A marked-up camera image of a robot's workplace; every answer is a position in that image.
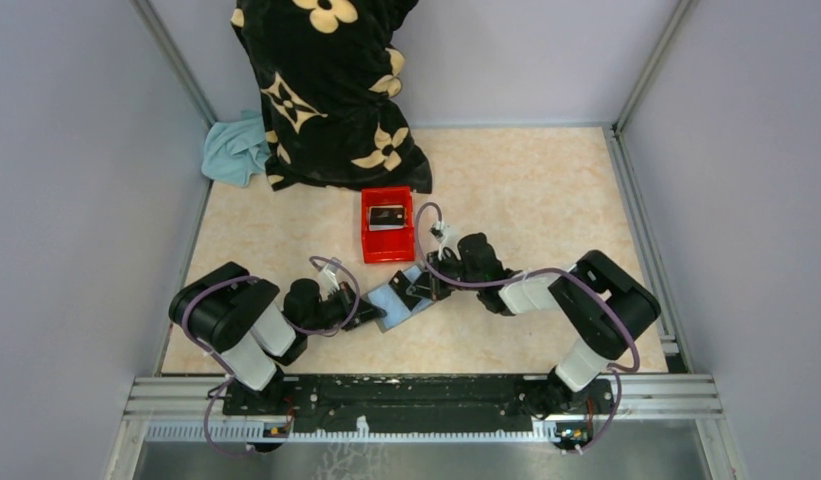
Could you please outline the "light blue cloth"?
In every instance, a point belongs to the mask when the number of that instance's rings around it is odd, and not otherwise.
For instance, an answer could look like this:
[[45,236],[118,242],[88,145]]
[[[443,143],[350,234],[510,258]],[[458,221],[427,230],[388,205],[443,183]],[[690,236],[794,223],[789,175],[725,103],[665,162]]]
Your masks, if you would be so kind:
[[269,145],[262,115],[243,110],[240,119],[215,122],[203,146],[201,173],[214,182],[245,188],[251,177],[265,173]]

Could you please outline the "silver credit card in bin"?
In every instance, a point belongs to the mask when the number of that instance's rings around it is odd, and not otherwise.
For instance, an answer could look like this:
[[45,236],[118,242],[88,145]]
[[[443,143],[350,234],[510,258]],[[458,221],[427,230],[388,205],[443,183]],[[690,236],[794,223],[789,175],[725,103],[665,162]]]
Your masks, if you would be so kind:
[[369,231],[404,229],[407,225],[407,209],[403,205],[375,205],[368,208]]

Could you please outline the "black floral blanket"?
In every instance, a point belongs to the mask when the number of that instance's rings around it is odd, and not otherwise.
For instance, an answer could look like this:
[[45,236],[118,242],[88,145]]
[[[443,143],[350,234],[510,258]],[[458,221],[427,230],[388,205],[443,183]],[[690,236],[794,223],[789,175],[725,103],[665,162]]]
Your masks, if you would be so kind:
[[393,35],[414,1],[239,1],[231,26],[260,91],[274,191],[433,190],[430,162],[395,97]]

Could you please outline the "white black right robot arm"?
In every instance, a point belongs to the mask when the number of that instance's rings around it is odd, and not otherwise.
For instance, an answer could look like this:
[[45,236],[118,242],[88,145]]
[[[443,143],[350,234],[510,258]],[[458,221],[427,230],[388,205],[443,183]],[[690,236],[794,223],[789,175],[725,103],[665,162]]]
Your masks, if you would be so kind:
[[408,310],[471,291],[497,315],[562,311],[579,335],[549,374],[550,401],[562,412],[585,403],[588,386],[633,351],[662,313],[656,297],[600,250],[588,251],[568,270],[522,272],[505,267],[483,233],[428,253],[420,266],[397,273],[388,286]]

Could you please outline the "red plastic bin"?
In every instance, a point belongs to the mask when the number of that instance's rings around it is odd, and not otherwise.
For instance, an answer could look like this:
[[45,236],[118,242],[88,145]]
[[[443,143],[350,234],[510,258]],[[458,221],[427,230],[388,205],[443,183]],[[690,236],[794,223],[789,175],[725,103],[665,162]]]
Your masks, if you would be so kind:
[[407,186],[361,193],[361,248],[366,264],[414,260],[413,198]]

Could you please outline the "grey card holder wallet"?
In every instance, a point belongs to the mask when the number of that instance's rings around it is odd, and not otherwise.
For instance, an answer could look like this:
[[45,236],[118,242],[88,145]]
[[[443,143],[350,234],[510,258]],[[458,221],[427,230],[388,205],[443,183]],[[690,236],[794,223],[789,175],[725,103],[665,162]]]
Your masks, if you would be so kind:
[[366,294],[366,300],[386,314],[375,323],[382,333],[386,333],[411,317],[431,307],[434,302],[428,298],[407,293],[408,288],[420,278],[423,271],[418,265],[397,271],[386,283]]

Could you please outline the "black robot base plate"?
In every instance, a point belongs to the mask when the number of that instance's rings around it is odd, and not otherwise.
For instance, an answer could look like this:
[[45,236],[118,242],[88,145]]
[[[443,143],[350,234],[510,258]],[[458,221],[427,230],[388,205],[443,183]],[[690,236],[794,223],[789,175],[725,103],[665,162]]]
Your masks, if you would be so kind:
[[605,379],[571,393],[543,374],[287,375],[262,393],[233,383],[222,397],[228,416],[278,415],[295,433],[527,433],[551,415],[607,414],[614,395]]

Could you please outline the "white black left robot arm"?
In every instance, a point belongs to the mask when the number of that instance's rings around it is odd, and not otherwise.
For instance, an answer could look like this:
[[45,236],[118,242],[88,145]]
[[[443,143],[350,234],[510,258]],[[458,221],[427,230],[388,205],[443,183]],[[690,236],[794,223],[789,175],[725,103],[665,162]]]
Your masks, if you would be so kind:
[[220,365],[263,414],[286,399],[283,367],[306,350],[312,336],[333,336],[386,317],[367,300],[336,259],[316,259],[316,278],[293,281],[286,291],[227,262],[176,293],[169,320]]

